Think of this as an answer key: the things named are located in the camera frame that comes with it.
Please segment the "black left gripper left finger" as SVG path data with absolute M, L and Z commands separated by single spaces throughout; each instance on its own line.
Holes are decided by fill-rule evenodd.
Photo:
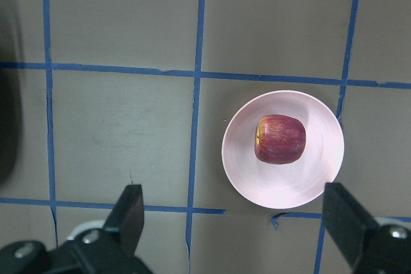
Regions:
M 46 250 L 35 240 L 1 248 L 1 273 L 144 273 L 135 251 L 144 227 L 141 185 L 127 185 L 100 228 Z

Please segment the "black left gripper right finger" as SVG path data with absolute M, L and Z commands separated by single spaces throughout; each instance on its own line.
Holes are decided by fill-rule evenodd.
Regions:
M 410 229 L 372 216 L 340 183 L 326 183 L 322 224 L 352 273 L 410 273 Z

